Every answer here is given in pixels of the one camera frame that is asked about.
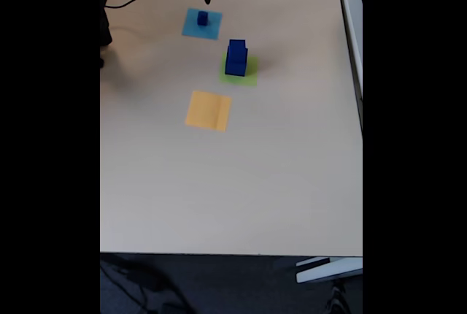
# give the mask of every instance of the white table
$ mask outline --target white table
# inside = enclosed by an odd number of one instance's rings
[[[109,0],[122,4],[128,0]],[[339,0],[212,0],[219,40],[181,35],[203,0],[107,10],[101,251],[362,256],[362,134]],[[220,83],[229,39],[256,88]],[[230,96],[226,132],[185,125],[193,90]]]
[[[353,50],[358,83],[363,97],[363,2],[362,0],[342,0],[347,17],[350,44]]]

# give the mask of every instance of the dark carpet floor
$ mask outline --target dark carpet floor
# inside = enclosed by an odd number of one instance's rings
[[[330,281],[296,283],[292,266],[303,257],[130,255],[166,273],[185,295],[196,314],[323,314],[331,297]],[[139,287],[102,263],[111,277],[142,301]],[[345,299],[352,314],[361,314],[363,277],[344,279]],[[171,292],[146,291],[148,308],[178,304]],[[133,303],[101,272],[101,314],[141,314]]]

